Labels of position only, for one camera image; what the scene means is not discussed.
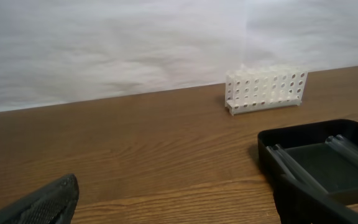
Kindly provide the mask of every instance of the wooden table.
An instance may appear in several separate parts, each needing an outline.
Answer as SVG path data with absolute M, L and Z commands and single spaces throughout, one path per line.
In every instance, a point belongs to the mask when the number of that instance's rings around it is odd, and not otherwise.
M 0 208 L 72 172 L 72 223 L 279 223 L 258 132 L 358 121 L 358 67 L 310 73 L 300 107 L 223 101 L 219 84 L 0 113 Z

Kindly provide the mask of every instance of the white paper sheet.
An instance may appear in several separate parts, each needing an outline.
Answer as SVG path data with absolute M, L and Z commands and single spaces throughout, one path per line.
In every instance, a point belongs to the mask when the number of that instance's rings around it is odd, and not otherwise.
M 241 62 L 358 65 L 358 1 L 0 0 L 0 111 L 222 83 Z

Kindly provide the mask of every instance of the wood grain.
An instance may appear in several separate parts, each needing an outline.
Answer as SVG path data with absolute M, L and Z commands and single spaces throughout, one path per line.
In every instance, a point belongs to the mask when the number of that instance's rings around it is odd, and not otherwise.
M 73 223 L 279 223 L 257 133 L 358 121 L 358 67 L 309 74 L 300 107 L 223 100 L 219 84 L 0 113 L 0 208 L 73 172 Z

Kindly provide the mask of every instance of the white backdrop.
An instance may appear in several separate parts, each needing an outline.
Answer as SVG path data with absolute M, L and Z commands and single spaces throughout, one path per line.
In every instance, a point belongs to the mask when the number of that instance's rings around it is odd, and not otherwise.
M 0 111 L 222 83 L 241 62 L 358 65 L 358 1 L 0 0 Z

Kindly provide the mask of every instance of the perforated rack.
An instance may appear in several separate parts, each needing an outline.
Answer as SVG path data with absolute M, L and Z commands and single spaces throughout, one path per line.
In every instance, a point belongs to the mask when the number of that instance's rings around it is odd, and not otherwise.
M 225 107 L 232 115 L 301 105 L 308 72 L 288 65 L 227 72 Z

